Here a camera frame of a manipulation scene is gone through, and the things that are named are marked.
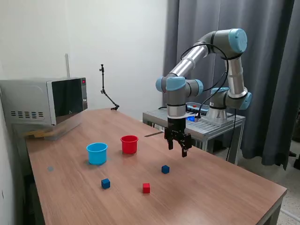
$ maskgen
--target microwave oven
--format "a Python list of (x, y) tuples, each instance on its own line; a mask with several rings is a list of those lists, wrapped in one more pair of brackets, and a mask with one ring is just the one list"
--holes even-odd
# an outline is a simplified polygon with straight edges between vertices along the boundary
[(13, 124), (57, 125), (88, 108), (85, 77), (1, 80), (0, 91)]

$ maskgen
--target blue cube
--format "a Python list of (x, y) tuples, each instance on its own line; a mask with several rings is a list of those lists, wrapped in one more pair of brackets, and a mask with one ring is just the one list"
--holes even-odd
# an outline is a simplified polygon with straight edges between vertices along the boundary
[(161, 172), (163, 172), (164, 174), (169, 173), (169, 171), (170, 171), (170, 167), (168, 167), (167, 165), (163, 165), (161, 167)]
[(104, 180), (101, 180), (101, 186), (103, 189), (107, 189), (111, 186), (111, 182), (106, 178)]

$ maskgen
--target floor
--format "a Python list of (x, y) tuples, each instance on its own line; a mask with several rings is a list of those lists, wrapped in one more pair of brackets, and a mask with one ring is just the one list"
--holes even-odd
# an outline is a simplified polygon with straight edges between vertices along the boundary
[[(300, 143), (292, 142), (290, 150), (298, 156), (300, 154)], [(216, 153), (218, 157), (222, 158), (226, 158), (226, 154), (227, 150)], [(300, 170), (293, 167), (295, 159), (289, 157), (289, 163), (285, 171), (282, 166), (262, 165), (260, 157), (244, 159), (240, 152), (238, 166), (286, 187), (288, 192), (281, 207), (300, 217)], [(278, 218), (278, 225), (300, 225), (300, 223), (281, 212)]]

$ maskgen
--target blue cup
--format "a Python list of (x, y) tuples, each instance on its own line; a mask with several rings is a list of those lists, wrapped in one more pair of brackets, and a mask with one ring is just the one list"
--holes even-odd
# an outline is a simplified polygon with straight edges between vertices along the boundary
[(102, 165), (106, 162), (106, 150), (108, 146), (105, 143), (93, 143), (86, 147), (89, 153), (89, 163), (93, 165)]

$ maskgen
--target white wall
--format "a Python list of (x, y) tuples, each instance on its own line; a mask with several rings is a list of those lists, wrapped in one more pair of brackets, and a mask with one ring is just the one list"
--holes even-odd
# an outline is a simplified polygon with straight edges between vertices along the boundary
[(167, 0), (66, 0), (71, 76), (87, 78), (89, 109), (113, 107), (136, 119), (162, 104)]
[(7, 79), (67, 76), (63, 0), (1, 0), (0, 60)]
[[(4, 73), (0, 61), (0, 78)], [(16, 162), (0, 101), (0, 224), (20, 224), (22, 217), (22, 177)]]

